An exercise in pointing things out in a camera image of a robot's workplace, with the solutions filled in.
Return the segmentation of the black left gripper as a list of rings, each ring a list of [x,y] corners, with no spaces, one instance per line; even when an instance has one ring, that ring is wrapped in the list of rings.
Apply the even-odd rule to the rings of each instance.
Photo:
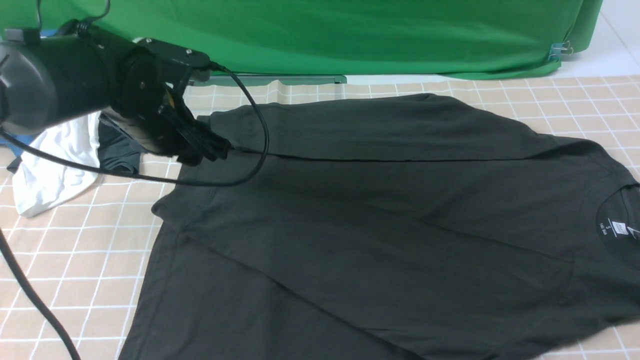
[[[104,111],[144,150],[187,166],[227,158],[231,142],[198,121],[183,94],[198,66],[153,52],[106,52]]]

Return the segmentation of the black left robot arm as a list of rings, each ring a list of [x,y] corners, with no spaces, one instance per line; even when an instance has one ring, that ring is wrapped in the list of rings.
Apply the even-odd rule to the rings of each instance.
[[[76,19],[54,36],[9,28],[1,43],[1,125],[34,135],[99,112],[145,152],[188,166],[225,159],[231,143],[199,123],[183,95],[211,73],[203,52],[126,39]]]

